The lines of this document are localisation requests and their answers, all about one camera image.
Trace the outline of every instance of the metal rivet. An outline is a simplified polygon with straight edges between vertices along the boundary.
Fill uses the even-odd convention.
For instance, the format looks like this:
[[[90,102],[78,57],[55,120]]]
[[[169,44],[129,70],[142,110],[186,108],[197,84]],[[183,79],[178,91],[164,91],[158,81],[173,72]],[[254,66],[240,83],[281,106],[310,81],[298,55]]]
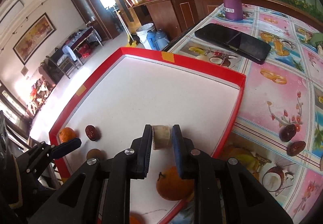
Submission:
[[[199,154],[201,154],[201,151],[200,151],[200,150],[198,150],[198,149],[192,149],[192,150],[191,150],[191,154],[192,154],[193,156],[198,156]]]
[[[236,165],[236,164],[238,164],[238,160],[237,160],[236,158],[234,158],[234,157],[230,157],[230,158],[228,159],[228,162],[229,162],[231,165]]]
[[[132,148],[127,148],[127,149],[124,151],[124,153],[125,153],[126,155],[132,155],[133,153],[135,153],[135,151],[134,151]]]
[[[88,163],[88,165],[94,165],[96,163],[96,158],[90,158],[86,161]]]

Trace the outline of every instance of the framed painting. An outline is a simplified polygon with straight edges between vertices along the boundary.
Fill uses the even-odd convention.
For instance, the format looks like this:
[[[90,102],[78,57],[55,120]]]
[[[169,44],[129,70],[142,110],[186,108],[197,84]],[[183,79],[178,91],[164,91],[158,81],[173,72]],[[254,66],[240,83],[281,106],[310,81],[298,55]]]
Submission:
[[[44,13],[24,33],[14,46],[14,51],[23,64],[25,64],[38,47],[54,32],[54,25]]]

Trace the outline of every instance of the black phone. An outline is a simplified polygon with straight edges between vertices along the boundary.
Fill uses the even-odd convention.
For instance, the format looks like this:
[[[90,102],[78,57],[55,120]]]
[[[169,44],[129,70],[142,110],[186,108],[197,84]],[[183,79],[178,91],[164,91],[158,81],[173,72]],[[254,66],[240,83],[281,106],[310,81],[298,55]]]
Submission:
[[[253,36],[237,30],[209,23],[195,31],[195,36],[208,43],[229,49],[257,64],[262,65],[271,46]]]

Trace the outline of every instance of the blue jug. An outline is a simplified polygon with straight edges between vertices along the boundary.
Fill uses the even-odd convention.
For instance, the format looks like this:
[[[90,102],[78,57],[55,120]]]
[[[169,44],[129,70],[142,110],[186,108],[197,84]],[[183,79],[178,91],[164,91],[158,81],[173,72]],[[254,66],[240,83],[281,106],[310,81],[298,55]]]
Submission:
[[[156,32],[152,32],[151,30],[149,30],[147,32],[147,38],[146,39],[147,39],[147,41],[148,41],[148,43],[149,43],[152,50],[158,50],[156,48],[156,46],[155,46],[155,42],[156,42],[155,36],[156,36]]]
[[[167,38],[167,34],[164,33],[161,29],[159,29],[155,35],[155,47],[157,48],[156,50],[161,51],[164,49],[168,44],[169,40]]]

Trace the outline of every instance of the white sticker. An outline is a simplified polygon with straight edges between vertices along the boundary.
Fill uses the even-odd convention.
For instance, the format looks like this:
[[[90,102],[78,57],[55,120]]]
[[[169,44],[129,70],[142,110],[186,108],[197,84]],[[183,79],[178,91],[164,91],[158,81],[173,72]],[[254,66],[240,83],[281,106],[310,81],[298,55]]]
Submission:
[[[229,12],[229,13],[234,13],[234,12],[235,12],[235,10],[234,10],[234,9],[225,8],[225,7],[224,7],[224,10],[225,10],[226,12]]]

